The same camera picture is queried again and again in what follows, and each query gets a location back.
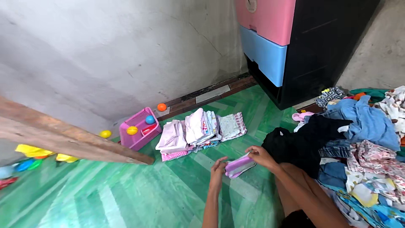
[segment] pink drawer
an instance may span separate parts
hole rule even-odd
[[[290,43],[295,0],[235,0],[238,22],[278,45]]]

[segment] stack of folded clothes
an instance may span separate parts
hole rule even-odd
[[[199,108],[186,116],[185,120],[167,122],[156,150],[160,150],[162,161],[169,161],[217,146],[220,142],[243,136],[246,132],[241,112],[220,117],[213,111],[205,112]]]

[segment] green floor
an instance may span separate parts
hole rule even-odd
[[[141,150],[156,157],[151,166],[81,160],[56,167],[48,158],[0,191],[0,227],[201,227],[213,161],[236,159],[248,146],[261,145],[274,128],[292,131],[296,126],[291,119],[296,111],[278,110],[259,86],[203,109],[221,116],[242,112],[247,134],[164,163],[154,150],[156,137]],[[190,113],[171,119],[183,120]],[[271,173],[255,166],[223,182],[220,227],[278,226],[284,214]]]

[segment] hand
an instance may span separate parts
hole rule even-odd
[[[253,159],[255,162],[257,162],[259,165],[262,165],[266,168],[268,168],[270,171],[273,171],[277,168],[280,167],[279,164],[277,164],[276,161],[270,156],[270,154],[266,151],[261,146],[250,146],[245,150],[245,153],[249,152],[250,153],[247,155],[251,159]]]
[[[214,191],[215,193],[220,192],[221,187],[222,187],[222,175],[225,173],[225,166],[228,164],[228,162],[222,162],[224,160],[227,160],[228,157],[221,157],[218,159],[214,165],[211,167],[211,180],[209,182],[209,190]]]

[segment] person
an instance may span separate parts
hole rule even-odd
[[[349,228],[345,217],[322,188],[302,169],[277,164],[260,146],[251,146],[245,153],[275,175],[276,186],[285,218],[281,227]],[[218,228],[218,196],[228,157],[218,159],[211,168],[211,180],[204,209],[202,228]]]

